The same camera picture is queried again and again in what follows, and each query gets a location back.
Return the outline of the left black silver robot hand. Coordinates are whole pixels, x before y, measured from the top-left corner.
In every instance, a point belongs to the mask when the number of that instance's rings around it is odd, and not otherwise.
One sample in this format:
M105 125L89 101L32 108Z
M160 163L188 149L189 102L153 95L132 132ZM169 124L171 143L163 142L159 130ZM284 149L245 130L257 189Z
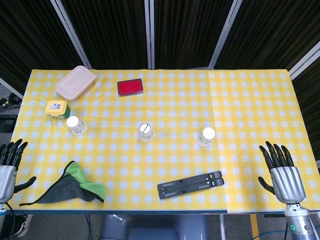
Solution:
M22 154L28 142L22 139L0 146L0 203L8 202L13 194L29 188L37 179L32 176L27 182L16 185L17 172Z

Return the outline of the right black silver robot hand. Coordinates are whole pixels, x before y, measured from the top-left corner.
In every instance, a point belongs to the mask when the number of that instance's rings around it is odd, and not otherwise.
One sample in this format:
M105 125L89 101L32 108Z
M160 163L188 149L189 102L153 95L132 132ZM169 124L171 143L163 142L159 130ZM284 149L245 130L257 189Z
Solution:
M263 154L272 184L267 184L264 178L259 176L260 185L283 204L301 203L306 198L306 193L300 172L295 167L289 150L284 145L278 146L269 141L265 144L267 148L260 145L259 149Z

